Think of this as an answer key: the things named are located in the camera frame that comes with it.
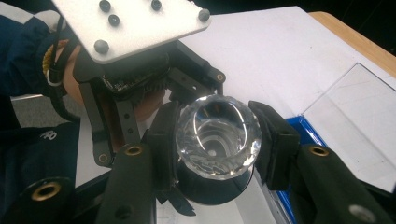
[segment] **white mounting plate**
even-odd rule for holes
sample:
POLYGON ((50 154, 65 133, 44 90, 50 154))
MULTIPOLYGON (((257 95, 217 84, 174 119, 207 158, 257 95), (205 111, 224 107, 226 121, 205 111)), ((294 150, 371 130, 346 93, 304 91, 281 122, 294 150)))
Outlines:
POLYGON ((101 0, 52 1, 97 63, 112 63, 197 33, 211 21, 200 21, 202 9, 187 0, 160 0, 162 7, 158 11, 152 9, 151 0, 108 0, 109 12, 101 10, 101 0), (112 14, 120 18, 117 27, 108 22, 112 14), (95 51, 94 44, 100 39, 109 45, 106 54, 95 51))

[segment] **person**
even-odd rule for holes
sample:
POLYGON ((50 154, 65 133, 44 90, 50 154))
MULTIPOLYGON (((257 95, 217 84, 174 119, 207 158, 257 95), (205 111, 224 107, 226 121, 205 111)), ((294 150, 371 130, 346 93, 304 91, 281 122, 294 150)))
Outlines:
MULTIPOLYGON (((53 49, 58 19, 53 10, 31 14, 0 2, 0 95, 49 95, 45 77, 49 55, 55 50, 58 58, 72 34, 69 27, 64 28, 58 48, 53 49)), ((67 94, 83 105, 73 77, 80 50, 77 46, 68 58, 63 85, 67 94)), ((163 97, 164 91, 148 93, 134 110, 136 119, 149 118, 163 97)), ((40 179, 65 176, 75 180, 79 130, 78 123, 72 122, 48 128, 4 129, 2 119, 7 118, 0 118, 0 217, 24 189, 40 179)))

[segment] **dark background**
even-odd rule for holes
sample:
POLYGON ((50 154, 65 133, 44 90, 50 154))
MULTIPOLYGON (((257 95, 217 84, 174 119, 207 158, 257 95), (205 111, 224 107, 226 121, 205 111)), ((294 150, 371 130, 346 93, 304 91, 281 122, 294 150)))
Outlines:
MULTIPOLYGON (((2 1, 31 12, 54 9, 50 0, 2 1)), ((209 9, 212 15, 289 6, 298 6, 306 12, 325 11, 396 56, 396 0, 195 0, 194 2, 199 7, 209 9)))

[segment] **white logo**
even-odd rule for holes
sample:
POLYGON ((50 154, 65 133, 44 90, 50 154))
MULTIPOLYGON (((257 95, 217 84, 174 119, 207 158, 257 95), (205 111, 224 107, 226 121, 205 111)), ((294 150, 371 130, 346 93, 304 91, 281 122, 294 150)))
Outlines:
POLYGON ((49 139, 49 140, 53 140, 56 137, 56 132, 54 131, 47 131, 45 133, 42 133, 40 135, 40 137, 44 138, 44 139, 49 139))

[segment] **bracelet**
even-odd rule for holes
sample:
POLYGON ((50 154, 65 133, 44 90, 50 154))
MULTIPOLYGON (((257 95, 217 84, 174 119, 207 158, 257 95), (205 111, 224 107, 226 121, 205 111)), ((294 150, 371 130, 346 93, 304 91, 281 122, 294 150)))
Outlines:
MULTIPOLYGON (((58 47, 57 49, 61 49, 64 48, 64 46, 66 46, 67 42, 69 42, 69 40, 60 40, 58 42, 58 47)), ((44 54, 43 57, 43 74, 46 77, 46 79, 48 78, 48 71, 50 70, 50 57, 51 54, 53 52, 53 45, 51 45, 49 47, 49 49, 47 49, 46 53, 44 54)))

